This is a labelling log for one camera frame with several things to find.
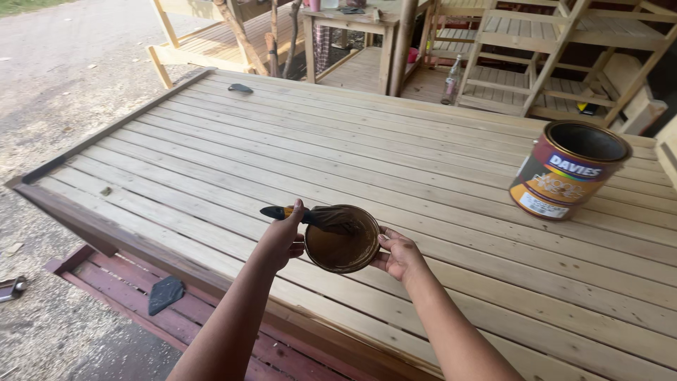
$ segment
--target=wooden table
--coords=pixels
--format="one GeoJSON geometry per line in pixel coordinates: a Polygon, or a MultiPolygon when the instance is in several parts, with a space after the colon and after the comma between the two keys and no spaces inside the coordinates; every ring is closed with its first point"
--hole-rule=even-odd
{"type": "MultiPolygon", "coordinates": [[[[345,0],[339,2],[339,7],[345,5],[345,0]]],[[[416,14],[423,12],[432,5],[431,0],[418,0],[416,14]]],[[[305,30],[305,59],[308,83],[315,83],[315,58],[313,57],[313,25],[330,26],[332,28],[349,29],[370,34],[383,35],[381,45],[381,59],[378,70],[378,94],[387,95],[390,81],[390,64],[395,46],[395,31],[399,25],[400,0],[369,0],[364,14],[342,14],[337,9],[322,9],[312,12],[310,8],[301,10],[303,28],[305,30]],[[383,15],[378,22],[374,22],[374,8],[381,10],[383,15]]]]}
{"type": "MultiPolygon", "coordinates": [[[[655,141],[626,136],[626,167],[549,223],[507,191],[543,124],[206,70],[8,185],[100,251],[213,295],[266,229],[263,206],[353,204],[417,242],[526,380],[677,379],[677,193],[655,141]]],[[[373,267],[291,260],[265,321],[372,379],[440,375],[404,288],[373,267]]]]}

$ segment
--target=paint can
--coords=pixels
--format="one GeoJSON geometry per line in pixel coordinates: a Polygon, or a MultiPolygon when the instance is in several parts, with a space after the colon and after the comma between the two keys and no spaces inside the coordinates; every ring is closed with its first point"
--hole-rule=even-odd
{"type": "Polygon", "coordinates": [[[607,129],[580,121],[546,125],[510,186],[528,214],[568,220],[632,156],[632,147],[607,129]]]}
{"type": "Polygon", "coordinates": [[[318,227],[308,225],[305,229],[305,251],[320,268],[332,273],[354,273],[369,265],[377,255],[378,223],[364,209],[352,205],[346,207],[353,214],[359,227],[354,235],[327,233],[318,227]]]}

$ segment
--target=paint brush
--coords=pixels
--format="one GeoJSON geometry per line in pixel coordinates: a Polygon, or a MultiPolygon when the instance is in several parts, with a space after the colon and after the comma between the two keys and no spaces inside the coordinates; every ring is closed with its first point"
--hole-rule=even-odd
{"type": "MultiPolygon", "coordinates": [[[[294,210],[290,207],[268,206],[261,209],[261,214],[276,220],[284,220],[294,210]]],[[[350,209],[340,206],[316,206],[303,212],[302,224],[310,224],[318,229],[340,235],[353,235],[359,228],[350,209]]]]}

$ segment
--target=pink cup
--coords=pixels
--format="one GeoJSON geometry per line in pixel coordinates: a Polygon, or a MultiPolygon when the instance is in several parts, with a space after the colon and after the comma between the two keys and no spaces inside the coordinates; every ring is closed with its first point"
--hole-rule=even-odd
{"type": "Polygon", "coordinates": [[[415,47],[410,47],[409,56],[407,57],[407,63],[413,64],[414,62],[416,62],[416,57],[418,57],[418,49],[416,49],[415,47]]]}

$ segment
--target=brush handle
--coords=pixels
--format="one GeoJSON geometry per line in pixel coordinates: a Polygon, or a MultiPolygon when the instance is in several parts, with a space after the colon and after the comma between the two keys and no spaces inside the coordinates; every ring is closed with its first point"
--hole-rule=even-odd
{"type": "MultiPolygon", "coordinates": [[[[276,220],[284,220],[292,215],[294,210],[290,207],[281,206],[267,206],[261,209],[261,214],[264,216],[275,218],[276,220]]],[[[309,210],[303,212],[301,224],[313,224],[313,213],[309,210]]]]}

